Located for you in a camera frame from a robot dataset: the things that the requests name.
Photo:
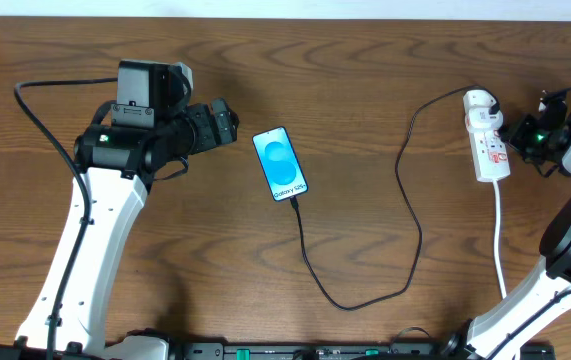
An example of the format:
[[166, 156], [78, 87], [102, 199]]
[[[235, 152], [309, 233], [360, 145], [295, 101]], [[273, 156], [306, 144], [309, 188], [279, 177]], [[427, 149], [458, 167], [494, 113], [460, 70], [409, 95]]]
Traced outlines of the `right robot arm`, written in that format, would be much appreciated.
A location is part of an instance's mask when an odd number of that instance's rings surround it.
[[[474, 152], [479, 181], [499, 180], [497, 168], [506, 160], [504, 154], [494, 152], [490, 136], [534, 165], [551, 162], [555, 170], [571, 176], [571, 110], [566, 94], [560, 90], [545, 95], [540, 117], [526, 116], [503, 127], [500, 121], [487, 124], [483, 118], [498, 110], [493, 96], [484, 90], [468, 92], [464, 107], [470, 139], [490, 157], [483, 160], [479, 150]], [[511, 359], [538, 332], [571, 310], [571, 198], [544, 232], [539, 252], [541, 257], [528, 276], [496, 307], [454, 335], [441, 349], [442, 356]]]

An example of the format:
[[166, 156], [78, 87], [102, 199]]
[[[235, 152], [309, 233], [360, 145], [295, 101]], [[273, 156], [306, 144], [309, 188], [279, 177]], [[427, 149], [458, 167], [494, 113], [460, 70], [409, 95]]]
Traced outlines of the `white USB charger plug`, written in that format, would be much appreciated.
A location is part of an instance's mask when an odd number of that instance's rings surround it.
[[465, 126], [469, 133], [485, 133], [497, 130], [503, 124], [503, 114], [498, 100], [488, 91], [476, 89], [463, 97]]

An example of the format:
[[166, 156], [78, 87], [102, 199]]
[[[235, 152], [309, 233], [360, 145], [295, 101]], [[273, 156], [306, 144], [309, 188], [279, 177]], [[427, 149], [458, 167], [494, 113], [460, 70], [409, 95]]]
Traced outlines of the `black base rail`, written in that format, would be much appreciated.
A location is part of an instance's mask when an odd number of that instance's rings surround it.
[[181, 360], [350, 360], [350, 359], [443, 359], [432, 341], [387, 344], [223, 344], [185, 343]]

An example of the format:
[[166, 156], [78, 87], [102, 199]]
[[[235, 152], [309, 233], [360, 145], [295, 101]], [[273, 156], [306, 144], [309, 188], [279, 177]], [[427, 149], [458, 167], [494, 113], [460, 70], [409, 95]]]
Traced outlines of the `blue Galaxy smartphone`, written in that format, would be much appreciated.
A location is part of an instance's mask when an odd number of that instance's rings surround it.
[[280, 202], [309, 190], [294, 146], [284, 127], [252, 137], [272, 199]]

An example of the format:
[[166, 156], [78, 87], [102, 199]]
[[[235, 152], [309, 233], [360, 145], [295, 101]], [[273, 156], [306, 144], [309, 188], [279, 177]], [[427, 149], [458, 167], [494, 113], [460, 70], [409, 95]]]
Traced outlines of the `white power strip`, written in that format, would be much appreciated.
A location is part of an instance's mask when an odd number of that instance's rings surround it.
[[490, 183], [510, 175], [506, 145], [498, 129], [503, 125], [501, 112], [490, 114], [489, 108], [472, 108], [465, 116], [469, 133], [475, 176], [479, 182]]

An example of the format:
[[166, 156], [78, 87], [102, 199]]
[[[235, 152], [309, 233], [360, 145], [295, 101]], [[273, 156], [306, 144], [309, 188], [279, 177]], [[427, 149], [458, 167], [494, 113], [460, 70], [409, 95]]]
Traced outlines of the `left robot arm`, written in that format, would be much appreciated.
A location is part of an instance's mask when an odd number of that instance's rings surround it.
[[67, 153], [20, 100], [24, 113], [61, 153], [73, 174], [66, 224], [39, 297], [0, 360], [179, 359], [182, 348], [153, 329], [107, 344], [110, 296], [131, 228], [158, 171], [170, 162], [231, 144], [239, 119], [226, 101], [191, 101], [184, 63], [124, 59], [104, 102]]

